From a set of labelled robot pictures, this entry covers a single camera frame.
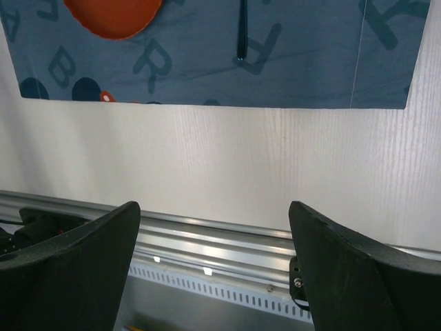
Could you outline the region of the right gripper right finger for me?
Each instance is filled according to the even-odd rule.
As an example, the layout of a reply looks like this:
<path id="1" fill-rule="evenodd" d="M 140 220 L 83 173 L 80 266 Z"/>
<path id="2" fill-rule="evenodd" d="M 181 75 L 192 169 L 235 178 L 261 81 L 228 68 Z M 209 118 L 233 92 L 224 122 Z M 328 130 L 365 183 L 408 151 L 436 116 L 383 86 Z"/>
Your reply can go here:
<path id="1" fill-rule="evenodd" d="M 289 293 L 316 330 L 439 330 L 440 262 L 366 237 L 294 201 Z"/>

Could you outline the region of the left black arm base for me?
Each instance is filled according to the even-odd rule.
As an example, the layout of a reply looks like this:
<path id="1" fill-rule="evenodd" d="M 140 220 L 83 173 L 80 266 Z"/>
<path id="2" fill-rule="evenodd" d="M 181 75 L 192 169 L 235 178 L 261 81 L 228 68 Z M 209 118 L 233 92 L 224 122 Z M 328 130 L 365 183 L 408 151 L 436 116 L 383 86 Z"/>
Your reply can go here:
<path id="1" fill-rule="evenodd" d="M 1 255 L 36 245 L 89 222 L 71 214 L 35 208 L 19 210 L 20 221 L 1 220 Z"/>

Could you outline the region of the red round plate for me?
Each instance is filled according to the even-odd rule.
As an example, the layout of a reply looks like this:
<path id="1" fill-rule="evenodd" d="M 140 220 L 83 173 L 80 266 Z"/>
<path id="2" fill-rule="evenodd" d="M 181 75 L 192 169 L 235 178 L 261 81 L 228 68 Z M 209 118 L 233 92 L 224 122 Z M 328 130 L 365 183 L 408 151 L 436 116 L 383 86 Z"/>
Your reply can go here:
<path id="1" fill-rule="evenodd" d="M 153 22 L 162 0 L 65 0 L 72 16 L 88 31 L 103 39 L 125 40 Z"/>

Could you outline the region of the blue letter-print placemat cloth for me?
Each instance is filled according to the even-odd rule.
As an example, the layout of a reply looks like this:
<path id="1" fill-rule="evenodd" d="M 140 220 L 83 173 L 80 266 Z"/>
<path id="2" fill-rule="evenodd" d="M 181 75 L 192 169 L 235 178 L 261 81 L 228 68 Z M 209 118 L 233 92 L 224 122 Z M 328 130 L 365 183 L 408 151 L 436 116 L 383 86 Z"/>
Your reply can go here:
<path id="1" fill-rule="evenodd" d="M 164 1 L 125 40 L 86 30 L 64 1 L 2 1 L 22 97 L 251 108 L 403 109 L 429 1 Z"/>

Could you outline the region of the blue plastic spoon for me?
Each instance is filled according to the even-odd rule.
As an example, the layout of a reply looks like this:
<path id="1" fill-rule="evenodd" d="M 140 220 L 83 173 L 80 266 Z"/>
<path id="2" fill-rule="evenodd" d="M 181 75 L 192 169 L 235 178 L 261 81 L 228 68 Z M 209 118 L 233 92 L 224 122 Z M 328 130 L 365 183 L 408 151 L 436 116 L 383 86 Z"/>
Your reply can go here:
<path id="1" fill-rule="evenodd" d="M 236 48 L 236 58 L 243 61 L 247 56 L 247 0 L 240 1 L 238 18 L 238 38 Z"/>

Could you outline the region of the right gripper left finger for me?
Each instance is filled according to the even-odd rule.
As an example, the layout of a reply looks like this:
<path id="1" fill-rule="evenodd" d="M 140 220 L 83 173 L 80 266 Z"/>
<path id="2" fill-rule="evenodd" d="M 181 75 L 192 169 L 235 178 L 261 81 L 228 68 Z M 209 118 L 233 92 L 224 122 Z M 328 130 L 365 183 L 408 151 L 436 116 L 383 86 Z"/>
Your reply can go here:
<path id="1" fill-rule="evenodd" d="M 141 222 L 137 202 L 1 255 L 2 330 L 111 330 Z"/>

